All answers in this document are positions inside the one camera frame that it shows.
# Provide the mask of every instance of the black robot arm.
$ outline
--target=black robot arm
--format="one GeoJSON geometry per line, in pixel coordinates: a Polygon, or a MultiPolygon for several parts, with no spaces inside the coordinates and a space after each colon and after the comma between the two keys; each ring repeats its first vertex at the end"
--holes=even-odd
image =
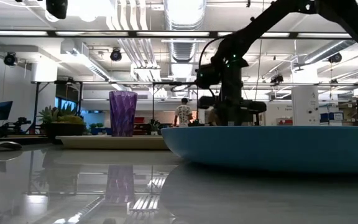
{"type": "Polygon", "coordinates": [[[221,94],[215,101],[222,125],[241,125],[249,121],[249,114],[266,110],[262,103],[251,103],[241,97],[241,68],[248,63],[242,58],[250,46],[276,23],[291,12],[319,14],[329,21],[338,23],[358,42],[358,4],[356,0],[278,0],[272,2],[251,23],[224,38],[211,63],[202,65],[195,83],[202,89],[222,83],[221,94]]]}
{"type": "Polygon", "coordinates": [[[291,12],[319,14],[329,21],[338,23],[358,43],[356,0],[278,0],[247,27],[227,36],[219,45],[211,62],[219,64],[232,54],[243,56],[257,39],[291,12]]]}

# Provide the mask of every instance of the white t-shirt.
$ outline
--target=white t-shirt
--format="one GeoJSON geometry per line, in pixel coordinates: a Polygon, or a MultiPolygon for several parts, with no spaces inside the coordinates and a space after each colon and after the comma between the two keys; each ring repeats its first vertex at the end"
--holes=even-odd
{"type": "Polygon", "coordinates": [[[175,115],[179,117],[179,125],[189,123],[189,114],[191,114],[191,108],[187,105],[180,105],[175,110],[175,115]]]}

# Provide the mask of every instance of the ceiling light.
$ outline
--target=ceiling light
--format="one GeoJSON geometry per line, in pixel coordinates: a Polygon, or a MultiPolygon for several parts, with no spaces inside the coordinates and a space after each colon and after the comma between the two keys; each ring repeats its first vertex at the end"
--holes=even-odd
{"type": "MultiPolygon", "coordinates": [[[[230,35],[232,32],[218,32],[218,37],[230,35]]],[[[289,32],[266,32],[261,37],[289,37],[289,32]]]]}
{"type": "Polygon", "coordinates": [[[298,37],[303,38],[351,38],[346,33],[299,33],[298,37]]]}
{"type": "Polygon", "coordinates": [[[232,32],[218,32],[218,37],[223,37],[225,35],[232,34],[232,32]]]}
{"type": "Polygon", "coordinates": [[[77,37],[92,37],[104,35],[106,37],[127,37],[128,32],[125,31],[56,31],[58,36],[67,37],[67,36],[77,36],[77,37]]]}
{"type": "Polygon", "coordinates": [[[262,34],[261,37],[289,37],[290,33],[288,32],[266,32],[262,34]]]}
{"type": "Polygon", "coordinates": [[[206,40],[162,39],[161,43],[205,43],[206,40]]]}
{"type": "Polygon", "coordinates": [[[122,85],[152,85],[152,82],[117,82],[122,85]]]}
{"type": "Polygon", "coordinates": [[[83,82],[83,84],[87,85],[100,85],[100,84],[109,84],[108,82],[83,82]]]}
{"type": "Polygon", "coordinates": [[[207,37],[209,32],[201,31],[139,31],[138,37],[207,37]]]}
{"type": "Polygon", "coordinates": [[[0,35],[8,36],[48,36],[46,31],[27,31],[27,30],[0,30],[0,35]]]}

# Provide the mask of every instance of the purple glass vase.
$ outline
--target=purple glass vase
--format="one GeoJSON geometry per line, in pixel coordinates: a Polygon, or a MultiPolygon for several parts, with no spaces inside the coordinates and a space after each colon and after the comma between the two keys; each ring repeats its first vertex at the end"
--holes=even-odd
{"type": "Polygon", "coordinates": [[[109,99],[111,136],[132,136],[134,133],[137,93],[111,91],[109,92],[109,99]]]}

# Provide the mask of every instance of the person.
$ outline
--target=person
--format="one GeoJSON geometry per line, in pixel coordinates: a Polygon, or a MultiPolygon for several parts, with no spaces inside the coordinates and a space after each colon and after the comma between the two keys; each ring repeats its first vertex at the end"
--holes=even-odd
{"type": "Polygon", "coordinates": [[[186,98],[181,99],[181,105],[175,110],[175,119],[173,125],[176,126],[179,118],[179,127],[186,127],[189,121],[193,117],[191,108],[187,105],[188,100],[186,98]]]}
{"type": "Polygon", "coordinates": [[[208,115],[208,124],[210,126],[219,126],[220,122],[219,122],[219,118],[218,118],[218,114],[216,111],[216,108],[213,108],[208,115]]]}

